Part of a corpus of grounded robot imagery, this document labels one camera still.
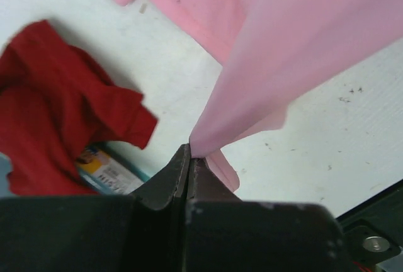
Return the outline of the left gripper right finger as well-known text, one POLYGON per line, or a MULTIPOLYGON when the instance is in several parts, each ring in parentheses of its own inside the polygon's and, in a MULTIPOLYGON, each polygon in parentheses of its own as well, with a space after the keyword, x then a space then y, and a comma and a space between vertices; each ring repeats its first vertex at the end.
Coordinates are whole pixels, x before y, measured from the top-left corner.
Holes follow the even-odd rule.
POLYGON ((241 201, 200 159, 188 196, 186 271, 346 271, 341 228, 323 206, 241 201))

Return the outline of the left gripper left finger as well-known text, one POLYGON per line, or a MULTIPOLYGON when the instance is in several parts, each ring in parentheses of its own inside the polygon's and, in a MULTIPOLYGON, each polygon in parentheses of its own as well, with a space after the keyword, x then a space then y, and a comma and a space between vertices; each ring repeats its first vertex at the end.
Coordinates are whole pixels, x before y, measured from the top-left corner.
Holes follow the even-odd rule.
POLYGON ((180 271, 190 147, 129 195, 1 200, 2 271, 180 271))

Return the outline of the pink t shirt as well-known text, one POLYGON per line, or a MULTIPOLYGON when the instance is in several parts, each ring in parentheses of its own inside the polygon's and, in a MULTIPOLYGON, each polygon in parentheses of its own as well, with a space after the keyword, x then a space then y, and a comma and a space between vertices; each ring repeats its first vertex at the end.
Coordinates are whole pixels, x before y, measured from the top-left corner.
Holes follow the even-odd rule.
POLYGON ((150 1, 223 66, 190 147, 231 191, 222 147, 281 128, 293 100, 402 36, 402 0, 150 1))

